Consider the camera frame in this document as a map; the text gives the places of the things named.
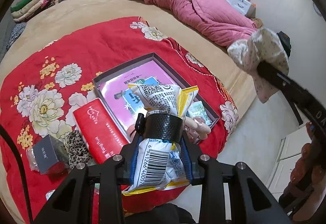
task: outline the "floral cloth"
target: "floral cloth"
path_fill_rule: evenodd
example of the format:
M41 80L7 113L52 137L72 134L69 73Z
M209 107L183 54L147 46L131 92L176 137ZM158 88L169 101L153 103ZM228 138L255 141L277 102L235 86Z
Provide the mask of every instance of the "floral cloth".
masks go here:
M258 64L265 60L284 74L289 73L289 60L280 38L265 27L259 28L248 40L235 41L228 47L228 54L240 69L252 76L262 103L267 102L278 89L258 75Z
M13 28L7 47L6 47L6 51L9 50L9 48L12 46L12 44L19 38L19 36L23 33L24 29L26 27L26 23L22 22L19 23L17 25L15 25L15 27Z
M214 158L222 151L237 120L232 98L218 78L175 40L165 36L164 28L160 30L150 27L141 17L94 24L52 41L5 78L0 91L0 122L17 142L22 155L33 216L45 204L46 193L56 189L65 175L49 177L31 171L26 148L37 144L46 134L67 143L67 135L75 129L72 112L95 98L92 79L139 56L155 52L190 86L198 85L201 97L221 117L199 146ZM15 158L2 139L0 147L9 190L28 222L24 194L18 188L21 181ZM130 213L147 211L176 199L184 188L124 196L123 207ZM97 206L95 203L93 223L98 221Z

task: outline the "white flower pattern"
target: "white flower pattern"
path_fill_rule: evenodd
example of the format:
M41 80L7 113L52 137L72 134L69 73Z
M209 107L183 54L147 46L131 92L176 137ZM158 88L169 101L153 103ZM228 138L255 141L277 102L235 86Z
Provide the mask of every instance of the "white flower pattern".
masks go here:
M17 105L17 111L22 113L22 116L29 116L31 111L31 103L34 98L38 95L38 90L35 89L35 85L26 86L19 93L20 101Z
M229 136L237 125L239 119L238 110L229 101L221 104L220 109L222 110L222 120L225 121L224 126Z
M61 142L65 143L65 137L72 132L72 128L71 126L67 125L66 122L64 120L60 120L59 121L59 130L57 133L52 133L49 132L49 134L55 138L57 138L58 140L60 140Z
M133 22L130 25L130 28L132 28L132 29L140 28L141 32L145 34L145 38L151 39L154 41L162 41L163 39L167 38L167 36L165 36L160 31L158 31L155 27L147 26L142 22L138 22L138 23Z
M78 67L76 63L72 63L64 66L62 70L58 71L54 80L61 88L64 88L67 85L76 83L82 76L81 73L81 68Z
M34 132L40 136L58 133L60 125L58 118L64 115L61 109L64 103L62 95L56 89L40 91L31 103L29 116Z
M46 47L48 47L48 46L50 46L50 45L52 45L54 42L56 42L56 41L58 41L58 39L57 40L53 40L53 41L51 41L49 44L47 44L45 47L43 47L42 49L45 49Z
M75 126L76 122L73 116L73 112L83 106L84 104L87 104L88 102L94 100L96 98L96 94L94 90L88 91L87 96L83 96L81 93L74 93L72 94L68 102L71 105L70 109L68 110L68 113L66 115L66 123L69 126Z
M202 65L198 59L196 59L193 55L191 55L189 52L185 55L189 61L193 64L197 64L199 67L203 68L204 65Z

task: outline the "beige bedsheet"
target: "beige bedsheet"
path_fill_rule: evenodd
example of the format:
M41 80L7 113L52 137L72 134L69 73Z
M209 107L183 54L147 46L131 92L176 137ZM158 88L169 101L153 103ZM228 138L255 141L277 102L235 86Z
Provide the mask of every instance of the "beige bedsheet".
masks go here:
M0 87L4 78L32 53L77 29L127 16L142 16L150 26L174 38L217 76L232 96L241 118L256 96L251 76L202 35L178 21L170 12L134 0L67 0L31 19L0 64ZM0 156L0 197L18 223L22 223L6 182Z

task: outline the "pile of clothes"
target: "pile of clothes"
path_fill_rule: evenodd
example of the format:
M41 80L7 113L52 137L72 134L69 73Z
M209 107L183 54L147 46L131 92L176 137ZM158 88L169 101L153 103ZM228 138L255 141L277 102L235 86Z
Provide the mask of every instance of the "pile of clothes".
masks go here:
M58 3L58 0L21 0L10 7L15 23L27 22L35 15Z

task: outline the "red box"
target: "red box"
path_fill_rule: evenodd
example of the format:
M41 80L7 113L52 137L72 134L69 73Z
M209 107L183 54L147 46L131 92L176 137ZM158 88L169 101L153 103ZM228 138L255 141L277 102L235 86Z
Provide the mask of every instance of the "red box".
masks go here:
M97 98L73 112L77 127L97 163L119 154L128 140L120 132L111 116Z

